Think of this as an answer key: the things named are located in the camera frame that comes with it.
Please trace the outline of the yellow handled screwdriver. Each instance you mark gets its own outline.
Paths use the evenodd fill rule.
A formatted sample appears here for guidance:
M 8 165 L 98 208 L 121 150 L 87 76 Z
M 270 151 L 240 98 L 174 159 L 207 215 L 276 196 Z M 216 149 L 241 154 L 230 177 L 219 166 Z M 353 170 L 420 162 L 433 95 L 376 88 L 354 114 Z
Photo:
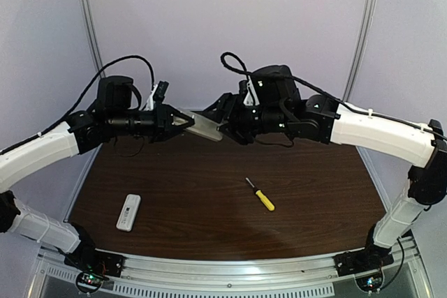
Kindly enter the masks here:
M 274 211 L 275 205 L 270 201 L 270 199 L 262 192 L 261 189 L 257 188 L 250 178 L 245 178 L 246 182 L 252 187 L 254 194 L 261 201 L 268 211 Z

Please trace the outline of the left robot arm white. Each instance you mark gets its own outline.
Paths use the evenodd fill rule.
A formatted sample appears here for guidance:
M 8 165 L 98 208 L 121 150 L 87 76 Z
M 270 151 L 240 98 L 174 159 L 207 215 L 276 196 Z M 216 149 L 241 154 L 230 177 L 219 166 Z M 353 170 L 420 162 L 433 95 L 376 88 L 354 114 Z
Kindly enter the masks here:
M 65 158 L 82 155 L 119 136 L 169 140 L 194 125 L 193 117 L 163 104 L 168 83 L 152 90 L 145 109 L 133 79 L 115 75 L 100 79 L 97 96 L 87 110 L 71 112 L 50 131 L 1 152 L 1 232 L 17 232 L 71 254 L 87 240 L 71 224 L 61 223 L 20 202 L 11 187 L 21 179 Z

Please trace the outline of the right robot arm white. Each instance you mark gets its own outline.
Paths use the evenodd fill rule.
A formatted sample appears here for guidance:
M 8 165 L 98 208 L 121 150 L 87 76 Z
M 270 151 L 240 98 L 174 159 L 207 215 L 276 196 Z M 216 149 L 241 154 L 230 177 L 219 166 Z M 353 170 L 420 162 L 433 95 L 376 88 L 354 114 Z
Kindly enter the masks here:
M 292 76 L 288 66 L 266 66 L 240 82 L 236 94 L 226 93 L 203 114 L 219 131 L 247 145 L 261 134 L 283 133 L 324 144 L 363 147 L 411 164 L 408 184 L 387 214 L 370 230 L 367 251 L 384 254 L 427 207 L 446 196 L 446 138 L 441 124 L 415 124 L 340 101 Z M 297 83 L 316 93 L 303 99 Z

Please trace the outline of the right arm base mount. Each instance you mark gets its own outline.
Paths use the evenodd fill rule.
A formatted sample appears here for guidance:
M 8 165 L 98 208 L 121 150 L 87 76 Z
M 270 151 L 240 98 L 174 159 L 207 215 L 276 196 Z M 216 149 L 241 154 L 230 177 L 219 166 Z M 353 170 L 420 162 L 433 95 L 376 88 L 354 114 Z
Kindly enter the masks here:
M 359 274 L 394 263 L 390 253 L 391 249 L 380 247 L 363 248 L 358 251 L 349 251 L 333 257 L 338 276 Z

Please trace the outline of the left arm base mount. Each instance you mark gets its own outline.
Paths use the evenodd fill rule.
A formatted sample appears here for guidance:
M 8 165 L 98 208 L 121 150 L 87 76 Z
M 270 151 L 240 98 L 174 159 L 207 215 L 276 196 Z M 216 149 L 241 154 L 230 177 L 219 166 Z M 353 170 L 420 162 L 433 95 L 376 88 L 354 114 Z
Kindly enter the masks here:
M 94 250 L 83 256 L 74 253 L 64 256 L 65 265 L 102 277 L 119 278 L 122 274 L 124 261 L 123 255 L 99 250 Z

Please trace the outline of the grey remote control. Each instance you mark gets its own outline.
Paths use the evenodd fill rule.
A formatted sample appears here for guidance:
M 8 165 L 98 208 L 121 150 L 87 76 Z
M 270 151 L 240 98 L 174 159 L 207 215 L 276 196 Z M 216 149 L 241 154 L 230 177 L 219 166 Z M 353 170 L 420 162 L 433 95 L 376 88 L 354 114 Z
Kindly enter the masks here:
M 194 125 L 188 127 L 186 132 L 215 142 L 219 142 L 223 139 L 223 134 L 218 131 L 219 124 L 215 121 L 212 121 L 197 112 L 185 109 L 179 110 L 182 114 L 185 114 L 194 120 Z

